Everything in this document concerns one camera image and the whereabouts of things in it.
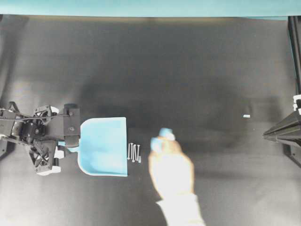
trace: bolt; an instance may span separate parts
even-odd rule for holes
[[[139,160],[139,147],[140,147],[140,145],[137,145],[137,147],[138,147],[138,150],[137,150],[136,161],[138,161],[138,160]]]
[[[128,148],[127,148],[127,160],[130,160],[130,150],[131,150],[131,144],[128,143]]]
[[[132,159],[133,158],[133,143],[131,143],[131,157],[130,157],[130,159]]]
[[[132,155],[132,162],[135,162],[135,158],[136,158],[136,145],[133,146],[133,155]]]

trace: human hand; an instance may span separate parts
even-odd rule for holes
[[[162,199],[194,193],[194,166],[174,140],[170,129],[161,129],[152,138],[149,171],[153,184]]]

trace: wire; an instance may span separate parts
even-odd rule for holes
[[[34,120],[34,119],[52,119],[59,116],[66,116],[69,117],[68,114],[57,114],[54,116],[45,116],[45,117],[31,117],[31,118],[22,118],[22,119],[4,119],[0,118],[0,121],[25,121],[25,120]]]

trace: black surface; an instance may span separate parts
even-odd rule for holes
[[[0,42],[1,105],[125,116],[142,153],[127,178],[85,175],[76,154],[40,177],[16,149],[0,161],[0,225],[164,225],[147,164],[161,127],[195,164],[208,226],[300,225],[300,168],[261,136],[292,111],[287,21],[5,16]]]

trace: white sleeve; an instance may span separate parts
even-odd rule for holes
[[[157,204],[161,207],[168,226],[205,226],[195,194],[179,195]]]

